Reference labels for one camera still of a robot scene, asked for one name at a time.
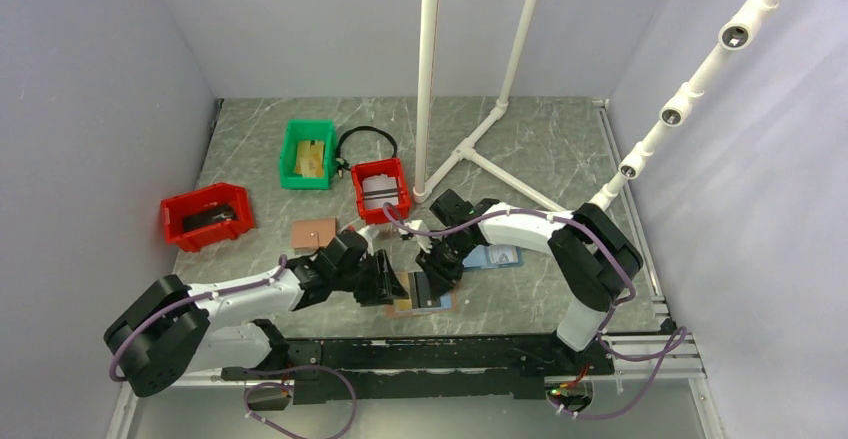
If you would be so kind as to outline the blue card holder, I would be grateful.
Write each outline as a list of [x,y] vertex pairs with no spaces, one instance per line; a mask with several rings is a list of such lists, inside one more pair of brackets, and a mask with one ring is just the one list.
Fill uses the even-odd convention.
[[521,250],[515,246],[477,246],[463,260],[466,271],[520,267],[523,265]]

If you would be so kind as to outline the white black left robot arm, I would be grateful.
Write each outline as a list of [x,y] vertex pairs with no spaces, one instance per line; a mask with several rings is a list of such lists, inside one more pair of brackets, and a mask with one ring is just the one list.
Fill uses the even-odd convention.
[[236,368],[272,379],[290,364],[289,345],[274,325],[282,313],[352,295],[362,307],[408,296],[386,251],[365,236],[338,233],[311,255],[281,256],[272,269],[214,284],[187,284],[171,274],[155,281],[105,331],[114,382],[139,397],[186,373]]

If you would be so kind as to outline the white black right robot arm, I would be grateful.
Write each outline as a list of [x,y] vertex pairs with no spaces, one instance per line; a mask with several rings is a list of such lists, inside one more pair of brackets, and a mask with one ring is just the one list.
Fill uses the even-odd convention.
[[550,350],[553,365],[564,374],[588,363],[589,346],[614,309],[636,296],[633,279],[644,259],[595,204],[573,212],[541,211],[496,199],[472,204],[448,190],[430,211],[444,227],[428,233],[431,246],[418,253],[416,263],[437,295],[459,283],[464,260],[479,246],[514,246],[555,261],[573,296]]

